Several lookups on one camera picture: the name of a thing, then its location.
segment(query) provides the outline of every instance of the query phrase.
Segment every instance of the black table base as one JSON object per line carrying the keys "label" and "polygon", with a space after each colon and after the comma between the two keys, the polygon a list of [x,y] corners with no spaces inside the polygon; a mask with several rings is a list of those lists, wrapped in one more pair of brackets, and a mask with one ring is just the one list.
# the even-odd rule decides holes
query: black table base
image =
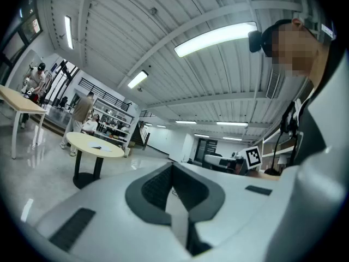
{"label": "black table base", "polygon": [[73,177],[73,183],[78,189],[82,189],[85,186],[89,185],[91,182],[94,182],[95,180],[99,179],[103,163],[103,158],[97,157],[96,163],[94,165],[93,174],[90,174],[88,172],[79,173],[81,154],[82,152],[78,150],[76,155],[75,171]]}

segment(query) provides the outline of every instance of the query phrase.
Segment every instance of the shelf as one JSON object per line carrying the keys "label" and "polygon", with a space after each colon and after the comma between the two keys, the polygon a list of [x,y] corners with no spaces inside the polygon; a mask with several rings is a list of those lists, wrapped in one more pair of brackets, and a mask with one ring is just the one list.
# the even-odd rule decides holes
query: shelf
{"label": "shelf", "polygon": [[[291,146],[291,147],[285,148],[284,150],[277,151],[275,153],[275,156],[278,156],[278,155],[283,154],[283,153],[291,153],[293,148],[294,148],[294,146]],[[264,158],[264,157],[273,157],[273,156],[274,156],[274,152],[268,153],[268,154],[264,154],[264,155],[262,155],[262,158]]]}
{"label": "shelf", "polygon": [[129,117],[135,118],[134,116],[128,114],[126,111],[124,111],[124,110],[122,110],[122,109],[120,109],[120,108],[118,108],[118,107],[116,107],[116,106],[113,106],[112,104],[110,104],[110,103],[104,101],[104,100],[101,99],[101,98],[98,98],[98,99],[96,100],[96,102],[97,102],[97,101],[101,101],[102,104],[108,105],[109,107],[111,107],[111,108],[113,108],[113,109],[116,109],[118,112],[121,112],[121,113],[124,114],[124,115],[127,115],[127,116],[129,116]]}
{"label": "shelf", "polygon": [[101,133],[101,132],[96,131],[96,132],[94,132],[94,133],[95,133],[96,135],[99,135],[99,136],[108,138],[108,139],[110,139],[110,140],[114,140],[114,141],[118,141],[118,142],[122,142],[122,143],[126,144],[126,141],[124,141],[124,140],[119,140],[119,139],[111,138],[111,137],[109,137],[109,136],[104,135],[104,134]]}
{"label": "shelf", "polygon": [[120,129],[116,129],[116,128],[114,128],[114,127],[111,127],[111,126],[106,125],[106,124],[103,124],[103,123],[100,123],[100,125],[101,125],[101,126],[106,126],[106,127],[110,128],[110,129],[113,129],[114,131],[117,131],[117,132],[125,133],[125,134],[127,134],[127,135],[129,134],[129,133],[125,132],[125,131],[122,131],[122,130],[120,130]]}
{"label": "shelf", "polygon": [[[268,138],[266,138],[263,141],[263,144],[266,143],[276,143],[280,135],[280,128],[275,131],[272,135],[270,135]],[[279,144],[282,144],[283,142],[286,142],[290,139],[289,135],[287,133],[283,133],[282,136],[280,137]]]}
{"label": "shelf", "polygon": [[130,123],[128,123],[128,122],[126,122],[126,121],[123,121],[123,120],[121,120],[121,119],[119,119],[119,118],[117,118],[117,117],[114,117],[114,116],[108,114],[107,112],[102,111],[102,110],[100,110],[100,109],[98,109],[98,108],[96,108],[96,107],[93,107],[93,109],[96,110],[96,111],[98,111],[98,112],[101,112],[102,114],[105,114],[106,116],[110,116],[110,117],[114,118],[115,120],[119,120],[119,121],[122,122],[122,123],[131,125]]}

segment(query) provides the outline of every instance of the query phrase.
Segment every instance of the white shirt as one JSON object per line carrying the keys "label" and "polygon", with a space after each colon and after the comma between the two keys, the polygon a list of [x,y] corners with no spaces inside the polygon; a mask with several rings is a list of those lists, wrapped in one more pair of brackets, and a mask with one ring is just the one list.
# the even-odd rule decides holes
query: white shirt
{"label": "white shirt", "polygon": [[29,77],[29,84],[27,85],[27,90],[30,90],[31,88],[37,88],[41,82],[45,82],[45,78],[45,72],[43,71],[41,75],[39,75],[38,68],[34,67]]}
{"label": "white shirt", "polygon": [[83,131],[91,131],[92,130],[93,132],[96,132],[97,126],[98,126],[97,121],[89,120],[83,124],[82,130]]}

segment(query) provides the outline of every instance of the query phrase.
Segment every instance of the table leg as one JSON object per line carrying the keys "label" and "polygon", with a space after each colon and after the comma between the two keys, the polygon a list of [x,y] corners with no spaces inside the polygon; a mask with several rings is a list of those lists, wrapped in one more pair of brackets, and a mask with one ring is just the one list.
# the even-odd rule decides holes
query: table leg
{"label": "table leg", "polygon": [[14,124],[13,124],[13,130],[12,130],[12,159],[15,159],[16,158],[16,140],[17,140],[17,129],[18,129],[18,123],[20,121],[20,116],[21,116],[21,113],[18,111],[16,113],[16,116],[15,116],[15,121],[14,121]]}
{"label": "table leg", "polygon": [[35,142],[36,144],[38,144],[38,141],[39,141],[39,134],[40,134],[40,131],[41,131],[41,126],[43,125],[44,118],[45,118],[45,114],[42,114],[41,115],[41,119],[40,119],[40,123],[39,123],[38,132],[37,132],[37,140]]}
{"label": "table leg", "polygon": [[100,177],[100,171],[102,169],[102,164],[103,164],[103,158],[97,157],[96,163],[94,165],[94,170],[93,170],[93,178],[95,180],[98,180]]}
{"label": "table leg", "polygon": [[80,160],[81,160],[82,152],[77,150],[76,162],[75,162],[75,171],[73,179],[77,180],[79,178],[79,168],[80,168]]}

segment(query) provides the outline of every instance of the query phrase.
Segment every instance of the railing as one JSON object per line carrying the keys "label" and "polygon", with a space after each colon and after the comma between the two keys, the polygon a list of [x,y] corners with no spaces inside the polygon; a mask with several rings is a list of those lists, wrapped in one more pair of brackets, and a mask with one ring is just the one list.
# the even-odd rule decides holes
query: railing
{"label": "railing", "polygon": [[143,121],[139,121],[138,122],[138,127],[140,129],[140,134],[141,134],[141,138],[142,141],[144,141],[144,145],[143,145],[143,150],[146,149],[148,140],[149,140],[149,136],[151,135],[150,133],[147,133],[146,129],[144,128],[144,122]]}
{"label": "railing", "polygon": [[152,114],[151,112],[149,111],[141,111],[141,114],[140,114],[140,117],[153,117],[153,116],[156,116],[155,114]]}
{"label": "railing", "polygon": [[113,95],[110,95],[109,93],[105,92],[101,88],[97,87],[93,83],[89,82],[88,80],[85,80],[84,78],[81,79],[79,82],[79,85],[82,86],[83,88],[89,90],[90,92],[93,92],[96,94],[98,97],[102,98],[103,100],[109,102],[110,104],[127,111],[129,108],[129,105],[126,104],[125,102],[122,102],[118,98],[114,97]]}

